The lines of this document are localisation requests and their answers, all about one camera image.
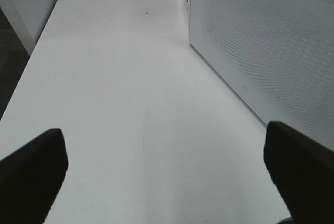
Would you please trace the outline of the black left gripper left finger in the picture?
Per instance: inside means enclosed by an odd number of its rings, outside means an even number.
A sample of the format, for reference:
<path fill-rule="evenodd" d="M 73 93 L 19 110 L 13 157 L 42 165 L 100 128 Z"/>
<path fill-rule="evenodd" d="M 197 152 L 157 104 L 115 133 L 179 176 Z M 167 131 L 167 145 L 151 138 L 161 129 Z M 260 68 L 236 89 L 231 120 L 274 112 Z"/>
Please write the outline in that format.
<path fill-rule="evenodd" d="M 1 160 L 1 223 L 44 223 L 68 169 L 64 136 L 48 129 Z"/>

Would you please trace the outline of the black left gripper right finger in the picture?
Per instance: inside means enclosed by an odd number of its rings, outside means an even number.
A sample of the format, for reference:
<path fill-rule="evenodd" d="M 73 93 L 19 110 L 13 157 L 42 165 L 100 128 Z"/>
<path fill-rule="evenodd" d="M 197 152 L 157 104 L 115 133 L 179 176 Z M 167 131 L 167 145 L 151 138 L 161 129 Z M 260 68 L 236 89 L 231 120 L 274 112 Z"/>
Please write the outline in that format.
<path fill-rule="evenodd" d="M 333 151 L 294 128 L 267 125 L 264 163 L 295 223 L 333 223 Z"/>

